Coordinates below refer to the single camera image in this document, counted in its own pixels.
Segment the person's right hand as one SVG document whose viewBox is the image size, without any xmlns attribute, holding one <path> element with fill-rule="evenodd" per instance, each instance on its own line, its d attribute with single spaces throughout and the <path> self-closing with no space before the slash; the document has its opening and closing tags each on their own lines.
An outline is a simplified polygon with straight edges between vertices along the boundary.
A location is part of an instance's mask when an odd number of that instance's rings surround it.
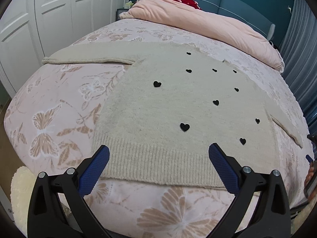
<svg viewBox="0 0 317 238">
<path fill-rule="evenodd" d="M 308 182 L 313 177 L 313 175 L 314 175 L 314 165 L 313 165 L 313 163 L 311 163 L 310 166 L 309 166 L 309 170 L 308 170 L 307 176 L 305 178 L 305 186 L 307 186 Z"/>
</svg>

